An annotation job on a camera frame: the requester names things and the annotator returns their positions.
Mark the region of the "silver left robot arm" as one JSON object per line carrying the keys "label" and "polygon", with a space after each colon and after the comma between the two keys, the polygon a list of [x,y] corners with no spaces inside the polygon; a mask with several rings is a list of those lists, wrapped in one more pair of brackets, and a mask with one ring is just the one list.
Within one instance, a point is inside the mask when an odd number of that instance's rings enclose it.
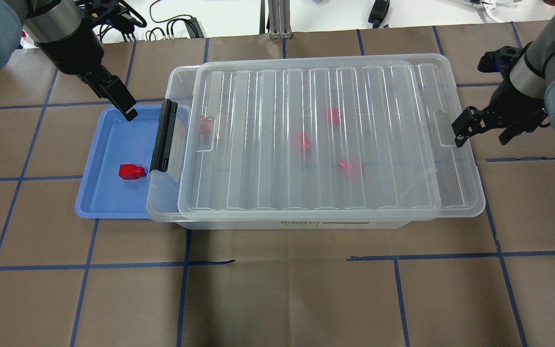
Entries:
{"label": "silver left robot arm", "polygon": [[60,72],[79,77],[131,121],[136,99],[102,64],[104,47],[94,32],[101,25],[130,39],[147,22],[123,0],[0,0],[0,69],[26,33]]}

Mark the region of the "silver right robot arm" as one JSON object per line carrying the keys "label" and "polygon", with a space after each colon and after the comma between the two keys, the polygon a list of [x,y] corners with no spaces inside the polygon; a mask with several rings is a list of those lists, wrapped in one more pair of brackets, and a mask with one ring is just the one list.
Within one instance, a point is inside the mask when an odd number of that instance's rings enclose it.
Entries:
{"label": "silver right robot arm", "polygon": [[555,129],[555,15],[533,42],[486,52],[477,68],[500,73],[502,82],[487,107],[467,107],[452,123],[457,147],[496,128],[502,145],[537,128]]}

